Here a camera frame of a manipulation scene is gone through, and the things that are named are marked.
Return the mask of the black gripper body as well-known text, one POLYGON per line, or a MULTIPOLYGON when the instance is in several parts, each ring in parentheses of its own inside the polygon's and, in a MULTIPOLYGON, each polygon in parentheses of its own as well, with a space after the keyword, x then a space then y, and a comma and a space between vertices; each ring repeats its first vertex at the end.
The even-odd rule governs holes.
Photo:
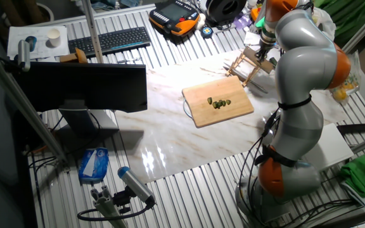
POLYGON ((275 46, 275 43, 264 43, 261 42, 260 49, 256 51, 255 57, 258 62, 263 62, 268 54, 268 52, 275 46))

